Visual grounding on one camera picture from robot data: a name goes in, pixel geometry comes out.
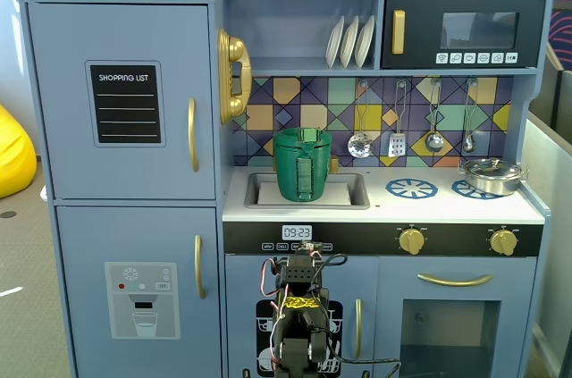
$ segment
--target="green plastic jug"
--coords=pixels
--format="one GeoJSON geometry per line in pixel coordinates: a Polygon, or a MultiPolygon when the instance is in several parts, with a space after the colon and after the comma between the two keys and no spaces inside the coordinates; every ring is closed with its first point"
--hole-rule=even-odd
{"type": "Polygon", "coordinates": [[[331,147],[332,136],[314,128],[293,128],[274,134],[276,173],[283,197],[310,202],[323,195],[331,147]]]}

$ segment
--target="play kitchen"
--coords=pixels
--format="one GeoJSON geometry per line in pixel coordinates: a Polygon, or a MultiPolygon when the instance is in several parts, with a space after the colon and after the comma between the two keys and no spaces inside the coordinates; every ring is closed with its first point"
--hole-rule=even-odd
{"type": "Polygon", "coordinates": [[[551,1],[21,0],[73,376],[523,378],[551,1]]]}

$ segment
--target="gray cabinet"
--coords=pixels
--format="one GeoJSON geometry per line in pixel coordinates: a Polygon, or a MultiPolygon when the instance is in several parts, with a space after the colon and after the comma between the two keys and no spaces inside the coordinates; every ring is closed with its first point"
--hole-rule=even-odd
{"type": "Polygon", "coordinates": [[[60,206],[57,217],[79,378],[221,376],[213,208],[60,206]]]}
{"type": "Polygon", "coordinates": [[[400,358],[401,378],[518,376],[535,268],[534,257],[381,257],[375,356],[400,358]]]}
{"type": "MultiPolygon", "coordinates": [[[[270,300],[260,294],[260,269],[265,256],[226,257],[227,328],[229,376],[241,377],[244,369],[252,376],[271,377],[269,340],[272,330],[270,300]]],[[[361,302],[360,359],[374,354],[374,321],[378,258],[351,256],[344,266],[324,270],[323,284],[330,290],[330,328],[334,349],[344,357],[355,358],[357,341],[357,301],[361,302]]],[[[265,292],[275,288],[268,267],[265,292]]],[[[341,365],[333,355],[321,366],[326,377],[360,378],[370,365],[341,365]]]]}
{"type": "Polygon", "coordinates": [[[215,199],[205,5],[30,4],[29,21],[56,197],[215,199]]]}

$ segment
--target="yellow sticker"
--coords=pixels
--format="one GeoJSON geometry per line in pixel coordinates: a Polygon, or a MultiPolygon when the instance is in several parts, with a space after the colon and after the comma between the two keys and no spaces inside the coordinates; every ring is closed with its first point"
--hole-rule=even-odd
{"type": "Polygon", "coordinates": [[[319,305],[313,298],[295,298],[289,296],[286,298],[284,306],[287,308],[319,308],[319,305]]]}

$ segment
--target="microwave window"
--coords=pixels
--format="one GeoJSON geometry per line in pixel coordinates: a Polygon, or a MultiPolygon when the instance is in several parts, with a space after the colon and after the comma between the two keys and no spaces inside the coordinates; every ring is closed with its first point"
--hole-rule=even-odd
{"type": "Polygon", "coordinates": [[[443,49],[511,49],[517,35],[515,12],[444,13],[443,49]]]}

